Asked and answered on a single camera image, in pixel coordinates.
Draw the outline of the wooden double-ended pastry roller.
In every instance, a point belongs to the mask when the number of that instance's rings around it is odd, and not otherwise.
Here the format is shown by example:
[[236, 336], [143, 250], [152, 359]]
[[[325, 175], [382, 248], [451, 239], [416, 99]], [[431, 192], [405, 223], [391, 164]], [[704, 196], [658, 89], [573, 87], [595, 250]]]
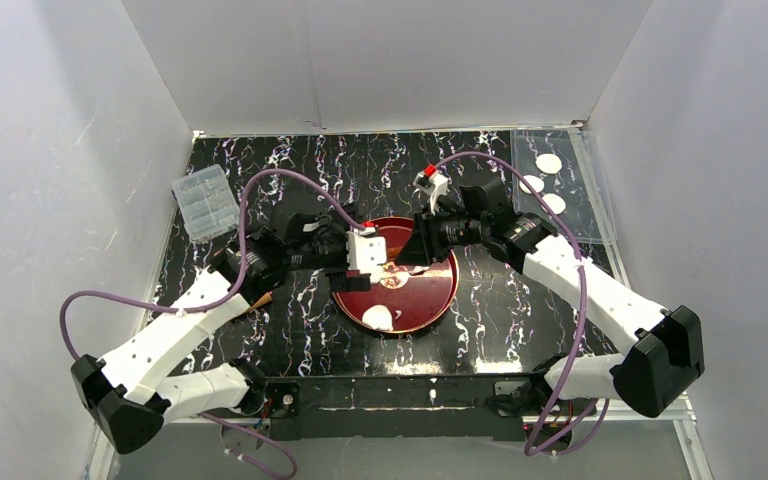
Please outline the wooden double-ended pastry roller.
[[261, 308], [273, 301], [273, 296], [271, 292], [267, 292], [264, 294], [261, 298], [259, 298], [255, 303], [251, 305], [252, 309], [258, 309]]

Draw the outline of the red round lacquer plate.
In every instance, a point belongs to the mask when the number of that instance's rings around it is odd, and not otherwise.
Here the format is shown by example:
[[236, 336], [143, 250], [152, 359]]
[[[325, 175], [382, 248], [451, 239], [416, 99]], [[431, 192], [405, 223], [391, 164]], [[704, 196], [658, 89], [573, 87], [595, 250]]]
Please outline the red round lacquer plate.
[[413, 221], [406, 217], [379, 217], [373, 220], [386, 239], [388, 262], [379, 284], [366, 292], [335, 293], [339, 309], [358, 325], [361, 316], [373, 305], [386, 305], [393, 314], [393, 330], [383, 334], [405, 334], [421, 330], [440, 319], [449, 309], [458, 287], [459, 267], [454, 254], [431, 265], [424, 275], [410, 276], [413, 266], [393, 263], [401, 247], [408, 241]]

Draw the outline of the cut round wrapper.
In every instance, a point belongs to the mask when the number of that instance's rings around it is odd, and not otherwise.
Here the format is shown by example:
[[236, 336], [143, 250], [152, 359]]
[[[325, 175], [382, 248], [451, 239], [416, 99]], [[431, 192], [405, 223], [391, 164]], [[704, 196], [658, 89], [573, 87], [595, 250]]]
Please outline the cut round wrapper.
[[386, 305], [373, 305], [366, 309], [361, 316], [361, 322], [375, 331], [393, 330], [393, 314]]
[[384, 266], [375, 265], [369, 272], [370, 283], [372, 285], [379, 284], [384, 276]]

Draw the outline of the white dough lump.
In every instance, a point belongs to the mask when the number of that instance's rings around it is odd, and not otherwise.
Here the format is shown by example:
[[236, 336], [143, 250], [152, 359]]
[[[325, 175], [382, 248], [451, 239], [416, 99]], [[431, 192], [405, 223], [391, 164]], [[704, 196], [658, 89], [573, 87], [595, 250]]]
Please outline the white dough lump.
[[428, 272], [431, 269], [431, 266], [413, 266], [409, 270], [410, 276], [420, 276], [424, 275], [426, 272]]

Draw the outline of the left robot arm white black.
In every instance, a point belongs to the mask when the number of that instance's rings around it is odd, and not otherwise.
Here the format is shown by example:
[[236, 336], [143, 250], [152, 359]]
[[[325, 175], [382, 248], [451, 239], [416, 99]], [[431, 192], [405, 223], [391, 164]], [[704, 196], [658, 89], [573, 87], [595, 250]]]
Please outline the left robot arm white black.
[[265, 376], [244, 359], [174, 375], [197, 346], [281, 286], [288, 275], [319, 270], [335, 291], [367, 291], [387, 261], [376, 227], [356, 230], [341, 209], [279, 207], [269, 224], [216, 254], [208, 270], [172, 305], [121, 346], [70, 368], [79, 398], [116, 452], [132, 453], [176, 420], [220, 408], [257, 415], [267, 403]]

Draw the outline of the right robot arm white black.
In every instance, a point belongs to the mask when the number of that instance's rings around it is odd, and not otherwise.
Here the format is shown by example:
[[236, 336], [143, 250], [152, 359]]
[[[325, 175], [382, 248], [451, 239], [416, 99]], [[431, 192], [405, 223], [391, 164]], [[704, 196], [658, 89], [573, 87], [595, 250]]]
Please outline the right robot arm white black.
[[417, 174], [415, 187], [429, 201], [413, 217], [410, 239], [396, 264], [429, 266], [456, 246], [481, 245], [491, 257], [578, 307], [605, 334], [614, 355], [539, 364], [512, 399], [529, 408], [558, 400], [606, 398], [656, 418], [705, 370], [701, 322], [686, 306], [668, 310], [576, 258], [568, 240], [544, 217], [514, 209], [501, 180], [464, 186], [460, 202], [447, 198], [449, 180], [434, 167]]

